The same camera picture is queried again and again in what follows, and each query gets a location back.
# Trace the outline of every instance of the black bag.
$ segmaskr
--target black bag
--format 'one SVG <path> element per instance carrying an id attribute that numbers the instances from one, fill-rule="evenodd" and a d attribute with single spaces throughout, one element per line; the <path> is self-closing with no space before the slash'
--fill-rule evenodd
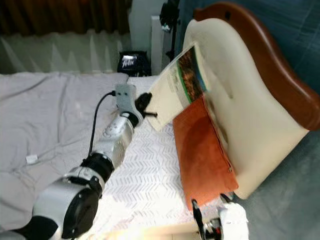
<path id="1" fill-rule="evenodd" d="M 128 74 L 130 77 L 151 76 L 151 66 L 146 51 L 122 51 L 118 63 L 118 73 Z"/>

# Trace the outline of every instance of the open book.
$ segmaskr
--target open book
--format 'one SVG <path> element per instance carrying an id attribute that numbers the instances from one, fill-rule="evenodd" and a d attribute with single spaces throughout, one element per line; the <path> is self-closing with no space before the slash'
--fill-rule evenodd
<path id="1" fill-rule="evenodd" d="M 202 66 L 203 59 L 194 42 L 161 72 L 150 89 L 152 98 L 146 108 L 146 112 L 157 113 L 156 118 L 148 117 L 155 130 L 160 131 L 209 89 Z"/>

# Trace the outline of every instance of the orange pillow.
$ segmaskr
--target orange pillow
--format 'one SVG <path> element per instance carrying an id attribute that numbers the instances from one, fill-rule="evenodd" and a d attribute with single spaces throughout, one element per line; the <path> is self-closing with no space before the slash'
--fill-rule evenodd
<path id="1" fill-rule="evenodd" d="M 204 102 L 200 97 L 173 120 L 181 182 L 189 210 L 192 199 L 203 205 L 238 188 Z"/>

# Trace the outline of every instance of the cream upholstered headboard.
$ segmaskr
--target cream upholstered headboard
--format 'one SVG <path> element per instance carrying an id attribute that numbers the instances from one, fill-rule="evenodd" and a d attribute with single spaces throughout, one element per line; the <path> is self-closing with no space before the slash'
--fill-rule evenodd
<path id="1" fill-rule="evenodd" d="M 320 98 L 303 84 L 263 25 L 244 8 L 196 10 L 183 48 L 197 42 L 210 82 L 207 107 L 247 198 L 309 130 L 320 126 Z"/>

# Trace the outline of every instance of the curtain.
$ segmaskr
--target curtain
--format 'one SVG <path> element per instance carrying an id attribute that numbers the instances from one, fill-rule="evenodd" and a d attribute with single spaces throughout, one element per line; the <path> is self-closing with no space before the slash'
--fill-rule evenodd
<path id="1" fill-rule="evenodd" d="M 129 32 L 132 0 L 0 0 L 0 34 Z"/>

